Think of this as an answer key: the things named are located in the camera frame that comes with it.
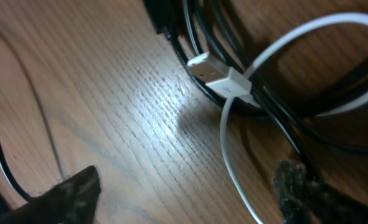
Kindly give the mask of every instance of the wooden table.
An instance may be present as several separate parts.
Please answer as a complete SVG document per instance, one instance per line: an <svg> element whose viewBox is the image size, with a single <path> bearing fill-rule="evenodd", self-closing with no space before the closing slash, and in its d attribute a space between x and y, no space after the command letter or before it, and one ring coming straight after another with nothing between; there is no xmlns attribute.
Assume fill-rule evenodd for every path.
<svg viewBox="0 0 368 224"><path fill-rule="evenodd" d="M255 56L290 29L333 12L368 12L368 1L233 1ZM99 223L253 223L224 166L221 110L190 82L171 46L154 34L140 0L0 0L0 31L19 51L69 174L95 165ZM327 27L266 68L306 98L368 55L368 28ZM310 122L324 134L368 144L368 106ZM39 195L61 180L34 97L0 41L0 135L19 183ZM304 137L326 180L368 204L368 158ZM231 116L230 154L266 223L282 223L271 186L278 161L294 158L273 124ZM24 203L0 170L0 191Z"/></svg>

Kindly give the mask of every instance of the wooden surface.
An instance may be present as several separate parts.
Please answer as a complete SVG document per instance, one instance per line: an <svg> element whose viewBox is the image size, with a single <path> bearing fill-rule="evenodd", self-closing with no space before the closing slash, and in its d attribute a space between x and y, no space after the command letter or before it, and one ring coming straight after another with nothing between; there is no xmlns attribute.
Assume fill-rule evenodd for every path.
<svg viewBox="0 0 368 224"><path fill-rule="evenodd" d="M368 1L237 0L233 9L255 55L310 19L368 12ZM222 160L221 110L190 82L164 37L154 34L142 1L0 0L0 30L29 69L68 173L97 166L99 223L254 222ZM328 27L295 43L267 65L275 71L265 73L304 98L366 55L368 28ZM332 138L368 144L368 106L310 122ZM14 175L30 194L60 181L28 84L1 41L0 135ZM368 158L304 140L326 180L368 204ZM288 141L273 124L235 116L229 141L258 213L266 223L283 223L271 178L280 159L294 158ZM14 208L24 203L1 171L0 191Z"/></svg>

